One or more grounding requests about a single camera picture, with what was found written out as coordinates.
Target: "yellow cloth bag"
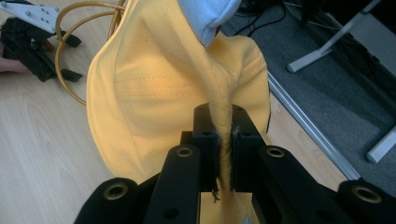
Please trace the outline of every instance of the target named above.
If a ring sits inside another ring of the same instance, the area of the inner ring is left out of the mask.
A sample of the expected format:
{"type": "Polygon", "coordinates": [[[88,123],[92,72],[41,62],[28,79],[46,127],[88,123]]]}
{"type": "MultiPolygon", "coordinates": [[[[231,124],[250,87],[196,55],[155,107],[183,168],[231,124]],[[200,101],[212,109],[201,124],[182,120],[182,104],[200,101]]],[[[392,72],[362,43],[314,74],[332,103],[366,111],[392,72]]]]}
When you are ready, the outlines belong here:
{"type": "Polygon", "coordinates": [[[181,132],[192,130],[193,109],[207,102],[221,135],[221,200],[203,198],[201,221],[242,223],[245,199],[229,187],[232,104],[266,133],[270,103],[260,49],[247,37],[222,33],[206,49],[177,0],[129,1],[88,76],[89,124],[109,170],[138,184],[158,174],[181,132]]]}

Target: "gray carpet floor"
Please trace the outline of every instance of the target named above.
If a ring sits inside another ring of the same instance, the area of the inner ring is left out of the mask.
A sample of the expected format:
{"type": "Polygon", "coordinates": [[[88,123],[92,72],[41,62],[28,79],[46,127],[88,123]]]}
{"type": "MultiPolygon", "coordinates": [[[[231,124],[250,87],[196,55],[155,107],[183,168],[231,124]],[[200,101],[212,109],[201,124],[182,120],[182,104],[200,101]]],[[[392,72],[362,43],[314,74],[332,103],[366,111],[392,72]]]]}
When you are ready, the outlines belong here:
{"type": "MultiPolygon", "coordinates": [[[[320,48],[336,31],[312,23],[303,27],[299,8],[289,5],[285,11],[284,19],[251,36],[262,50],[268,71],[365,180],[396,196],[396,147],[378,164],[365,159],[366,152],[396,124],[396,97],[389,89],[395,83],[351,38],[340,40],[324,58],[289,73],[288,63],[320,48]]],[[[281,5],[267,8],[255,27],[283,14],[281,5]]],[[[234,35],[253,20],[237,14],[224,24],[223,33],[234,35]]]]}

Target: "tan cable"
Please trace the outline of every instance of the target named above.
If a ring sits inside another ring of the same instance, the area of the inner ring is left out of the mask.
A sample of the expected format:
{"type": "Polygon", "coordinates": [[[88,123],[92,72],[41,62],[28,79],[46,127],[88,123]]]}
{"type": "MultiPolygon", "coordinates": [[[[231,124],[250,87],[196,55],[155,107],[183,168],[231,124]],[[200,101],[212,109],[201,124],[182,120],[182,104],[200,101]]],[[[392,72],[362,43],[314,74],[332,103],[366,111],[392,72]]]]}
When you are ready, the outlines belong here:
{"type": "Polygon", "coordinates": [[[64,43],[67,40],[67,38],[82,24],[91,21],[93,19],[97,19],[99,17],[103,17],[103,16],[108,16],[108,15],[113,15],[113,20],[110,24],[110,30],[109,30],[109,35],[108,37],[111,37],[112,34],[114,33],[114,30],[117,26],[117,24],[120,22],[120,14],[121,12],[125,9],[125,7],[123,7],[123,3],[125,1],[124,0],[120,0],[118,5],[114,5],[114,4],[110,4],[110,3],[104,3],[104,2],[80,2],[80,3],[75,3],[72,4],[66,8],[64,8],[58,15],[58,18],[56,20],[56,35],[58,36],[59,39],[59,46],[56,50],[56,54],[55,54],[55,70],[56,70],[56,75],[59,78],[61,84],[63,85],[64,89],[67,91],[67,93],[69,93],[74,99],[76,99],[78,102],[80,102],[81,104],[85,105],[86,102],[81,99],[80,97],[78,97],[67,85],[67,83],[64,81],[64,77],[62,75],[61,72],[61,66],[60,66],[60,57],[61,57],[61,52],[64,48],[64,43]],[[102,13],[98,13],[95,15],[92,15],[82,21],[79,21],[77,24],[75,24],[71,29],[69,29],[64,35],[62,35],[61,33],[61,22],[63,17],[70,11],[79,8],[79,7],[111,7],[114,8],[115,11],[108,11],[108,12],[102,12],[102,13]]]}

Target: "human hand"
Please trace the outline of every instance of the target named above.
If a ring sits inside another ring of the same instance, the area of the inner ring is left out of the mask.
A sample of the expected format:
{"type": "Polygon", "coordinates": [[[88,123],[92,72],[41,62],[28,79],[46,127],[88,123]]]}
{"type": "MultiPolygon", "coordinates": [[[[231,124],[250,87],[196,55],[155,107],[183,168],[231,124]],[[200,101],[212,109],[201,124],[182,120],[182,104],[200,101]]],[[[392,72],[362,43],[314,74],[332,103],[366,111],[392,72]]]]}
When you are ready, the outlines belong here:
{"type": "MultiPolygon", "coordinates": [[[[45,50],[54,50],[55,47],[47,40],[44,42],[45,50]]],[[[18,60],[6,59],[3,57],[4,46],[0,43],[0,72],[31,73],[31,71],[18,60]]]]}

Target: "black metal bracket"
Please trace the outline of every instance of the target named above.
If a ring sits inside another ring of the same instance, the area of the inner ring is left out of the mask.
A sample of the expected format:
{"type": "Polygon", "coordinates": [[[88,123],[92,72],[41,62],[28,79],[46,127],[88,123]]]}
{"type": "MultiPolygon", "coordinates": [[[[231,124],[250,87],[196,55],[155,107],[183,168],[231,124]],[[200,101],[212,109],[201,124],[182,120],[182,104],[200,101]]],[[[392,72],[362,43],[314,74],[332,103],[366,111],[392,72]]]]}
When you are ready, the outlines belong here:
{"type": "MultiPolygon", "coordinates": [[[[8,1],[29,4],[26,1],[8,1]]],[[[19,18],[8,18],[1,27],[0,42],[4,46],[3,57],[19,60],[42,82],[56,77],[55,64],[48,58],[43,49],[45,41],[55,34],[44,31],[19,18]]],[[[75,48],[81,40],[70,35],[66,44],[75,48]]],[[[65,80],[77,82],[82,75],[68,69],[62,69],[65,80]]]]}
{"type": "MultiPolygon", "coordinates": [[[[240,106],[233,106],[230,189],[251,192],[260,223],[396,223],[396,199],[364,181],[338,192],[321,186],[285,148],[267,146],[240,106]]],[[[114,178],[83,205],[76,223],[199,223],[200,192],[217,190],[219,137],[208,104],[194,128],[169,150],[160,174],[141,185],[114,178]]]]}

